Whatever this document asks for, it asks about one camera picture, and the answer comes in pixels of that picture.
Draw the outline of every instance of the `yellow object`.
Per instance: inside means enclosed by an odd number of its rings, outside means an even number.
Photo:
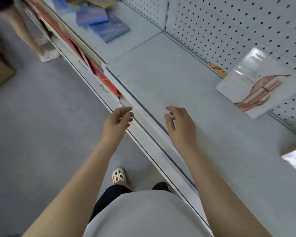
[[[220,75],[223,77],[227,76],[227,72],[225,72],[223,69],[221,69],[219,66],[214,65],[213,63],[208,64],[211,68],[213,68],[215,71],[217,71]]]
[[[87,0],[88,2],[100,6],[102,8],[109,8],[116,4],[116,0]]]

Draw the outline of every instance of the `brown illustration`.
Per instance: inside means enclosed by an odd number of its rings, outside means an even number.
[[[279,76],[289,77],[290,75],[269,75],[263,77],[253,85],[249,95],[242,102],[234,103],[235,106],[245,112],[266,103],[270,99],[271,92],[282,84],[281,81],[276,79]]]

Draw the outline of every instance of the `floor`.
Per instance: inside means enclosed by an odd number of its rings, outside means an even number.
[[[26,20],[31,31],[38,29]],[[16,75],[0,87],[0,237],[24,232],[98,143],[108,110],[62,58],[41,63],[0,19],[0,38]],[[162,176],[128,135],[113,155],[135,190]]]

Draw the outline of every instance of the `pegboard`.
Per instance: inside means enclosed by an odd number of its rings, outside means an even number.
[[[168,11],[168,0],[124,0],[131,7],[141,12],[164,29]]]
[[[296,72],[296,0],[170,0],[166,32],[227,73],[252,47]],[[296,130],[292,99],[273,112]]]

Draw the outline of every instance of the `person's right hand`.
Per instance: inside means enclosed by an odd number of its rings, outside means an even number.
[[[166,109],[173,116],[168,114],[164,116],[168,134],[180,155],[184,155],[183,152],[187,150],[197,149],[196,127],[188,112],[184,108],[174,106],[168,106]]]

